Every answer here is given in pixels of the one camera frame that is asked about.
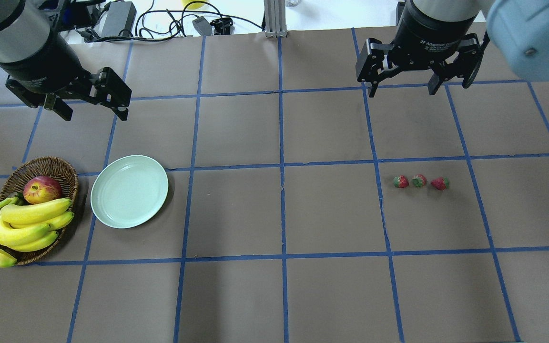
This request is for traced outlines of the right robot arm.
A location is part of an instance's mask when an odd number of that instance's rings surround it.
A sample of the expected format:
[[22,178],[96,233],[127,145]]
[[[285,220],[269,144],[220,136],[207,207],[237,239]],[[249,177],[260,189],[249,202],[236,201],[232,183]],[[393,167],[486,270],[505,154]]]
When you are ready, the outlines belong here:
[[366,39],[356,63],[358,82],[373,97],[379,84],[401,72],[431,70],[430,95],[451,78],[468,88],[488,44],[499,48],[512,72],[549,81],[549,0],[404,0],[394,39]]

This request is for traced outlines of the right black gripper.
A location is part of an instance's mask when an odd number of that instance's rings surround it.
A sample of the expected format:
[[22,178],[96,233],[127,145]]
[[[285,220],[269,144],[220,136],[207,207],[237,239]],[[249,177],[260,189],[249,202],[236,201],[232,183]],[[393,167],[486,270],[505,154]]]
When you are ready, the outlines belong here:
[[394,39],[385,44],[366,39],[356,63],[358,82],[374,98],[379,84],[394,72],[432,70],[429,95],[444,82],[462,79],[468,89],[481,67],[485,43],[468,33],[475,20],[474,2],[401,2]]

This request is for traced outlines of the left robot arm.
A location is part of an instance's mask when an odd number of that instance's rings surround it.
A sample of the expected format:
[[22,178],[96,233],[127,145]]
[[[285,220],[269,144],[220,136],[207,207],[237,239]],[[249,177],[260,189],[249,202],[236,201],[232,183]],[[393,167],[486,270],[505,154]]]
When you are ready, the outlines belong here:
[[87,71],[65,39],[26,0],[0,0],[0,68],[6,88],[28,107],[54,111],[66,121],[81,100],[128,119],[131,88],[110,67]]

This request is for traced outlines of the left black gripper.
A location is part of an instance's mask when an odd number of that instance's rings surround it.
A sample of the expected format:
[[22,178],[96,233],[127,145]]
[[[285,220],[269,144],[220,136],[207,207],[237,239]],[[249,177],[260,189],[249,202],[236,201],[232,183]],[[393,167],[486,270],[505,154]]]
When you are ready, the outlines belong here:
[[82,100],[108,107],[121,121],[128,119],[131,88],[110,67],[101,68],[94,78],[56,33],[37,52],[20,61],[0,61],[0,68],[7,73],[6,88],[26,106],[46,107],[70,121],[73,110],[66,101]]

